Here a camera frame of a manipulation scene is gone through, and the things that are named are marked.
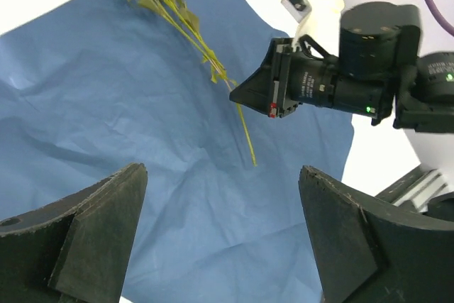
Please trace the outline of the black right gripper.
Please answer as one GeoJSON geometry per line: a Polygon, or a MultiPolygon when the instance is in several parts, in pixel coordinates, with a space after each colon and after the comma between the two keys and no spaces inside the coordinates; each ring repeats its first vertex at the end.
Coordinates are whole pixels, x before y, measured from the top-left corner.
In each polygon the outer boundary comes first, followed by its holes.
{"type": "Polygon", "coordinates": [[[297,49],[289,39],[272,38],[259,68],[229,99],[272,118],[313,104],[369,116],[377,125],[390,115],[398,69],[416,62],[420,33],[414,5],[358,5],[340,18],[337,56],[308,34],[297,49]]]}

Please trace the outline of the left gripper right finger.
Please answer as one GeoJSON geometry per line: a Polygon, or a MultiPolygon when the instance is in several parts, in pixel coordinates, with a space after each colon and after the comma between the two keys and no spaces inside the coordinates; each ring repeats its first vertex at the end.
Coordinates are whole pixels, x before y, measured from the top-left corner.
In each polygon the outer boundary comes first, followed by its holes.
{"type": "Polygon", "coordinates": [[[453,301],[453,193],[422,214],[310,166],[299,193],[324,302],[453,301]]]}

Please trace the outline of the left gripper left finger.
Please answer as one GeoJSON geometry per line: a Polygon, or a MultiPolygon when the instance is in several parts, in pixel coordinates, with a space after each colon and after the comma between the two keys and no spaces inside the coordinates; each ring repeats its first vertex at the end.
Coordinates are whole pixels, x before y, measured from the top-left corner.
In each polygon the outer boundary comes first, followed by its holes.
{"type": "Polygon", "coordinates": [[[1,301],[119,302],[147,183],[131,163],[1,221],[1,301]]]}

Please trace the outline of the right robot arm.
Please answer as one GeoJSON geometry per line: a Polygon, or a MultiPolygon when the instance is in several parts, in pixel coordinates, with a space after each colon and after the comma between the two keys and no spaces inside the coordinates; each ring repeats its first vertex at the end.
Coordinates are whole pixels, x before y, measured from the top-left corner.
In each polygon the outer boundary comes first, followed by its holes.
{"type": "Polygon", "coordinates": [[[369,117],[389,116],[395,129],[453,132],[453,54],[419,55],[419,9],[373,1],[340,17],[338,54],[310,35],[273,38],[260,67],[238,85],[231,101],[270,118],[301,104],[369,117]]]}

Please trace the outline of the blue wrapping paper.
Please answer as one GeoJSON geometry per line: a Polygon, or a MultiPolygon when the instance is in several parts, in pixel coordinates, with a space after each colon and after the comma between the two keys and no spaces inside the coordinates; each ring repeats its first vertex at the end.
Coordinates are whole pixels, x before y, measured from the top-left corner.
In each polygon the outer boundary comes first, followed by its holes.
{"type": "Polygon", "coordinates": [[[341,177],[350,115],[239,119],[182,35],[127,0],[1,0],[1,26],[2,217],[141,162],[125,297],[319,301],[298,177],[341,177]]]}

